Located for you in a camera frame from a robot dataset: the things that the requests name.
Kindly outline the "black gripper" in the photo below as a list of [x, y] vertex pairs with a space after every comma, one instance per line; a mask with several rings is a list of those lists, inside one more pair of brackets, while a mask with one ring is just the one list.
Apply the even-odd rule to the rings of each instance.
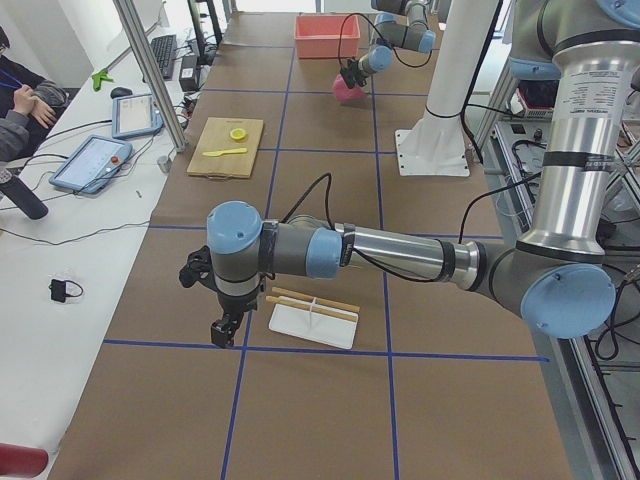
[[367, 76], [361, 71], [359, 61], [349, 58], [345, 66], [341, 67], [341, 77], [348, 88], [364, 87]]
[[259, 289], [234, 296], [219, 291], [217, 298], [222, 308], [222, 316], [210, 328], [211, 343], [219, 348], [230, 348], [235, 344], [235, 334], [240, 328], [244, 315], [258, 308]]

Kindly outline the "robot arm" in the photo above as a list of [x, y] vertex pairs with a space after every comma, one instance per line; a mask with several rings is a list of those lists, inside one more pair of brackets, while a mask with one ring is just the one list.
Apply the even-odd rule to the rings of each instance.
[[626, 93], [639, 67], [639, 5], [520, 1], [512, 46], [517, 59], [549, 61], [559, 71], [532, 226], [514, 246], [451, 243], [294, 214], [265, 220], [245, 202], [226, 202], [208, 216], [196, 276], [223, 310], [211, 327], [213, 344], [233, 344], [269, 276], [332, 279], [347, 265], [372, 265], [419, 283], [452, 282], [555, 338], [600, 327], [616, 291], [601, 266], [596, 230]]
[[366, 80], [388, 68], [398, 49], [431, 55], [436, 34], [428, 24], [430, 1], [402, 0], [370, 2], [378, 11], [371, 23], [373, 33], [367, 53], [359, 59], [347, 58], [338, 46], [339, 78], [348, 89], [364, 87]]

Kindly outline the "person's forearm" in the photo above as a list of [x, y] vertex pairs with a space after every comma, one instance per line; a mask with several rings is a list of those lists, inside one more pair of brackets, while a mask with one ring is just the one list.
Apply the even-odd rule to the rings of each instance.
[[27, 129], [28, 118], [9, 110], [0, 124], [0, 160], [10, 162], [24, 156], [29, 145], [30, 133]]

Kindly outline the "person's hand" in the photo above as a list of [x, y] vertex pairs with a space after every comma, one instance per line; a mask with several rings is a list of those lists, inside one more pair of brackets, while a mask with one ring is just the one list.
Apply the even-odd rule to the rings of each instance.
[[32, 116], [44, 128], [52, 127], [56, 122], [54, 110], [28, 85], [22, 85], [13, 94], [13, 110], [23, 116]]

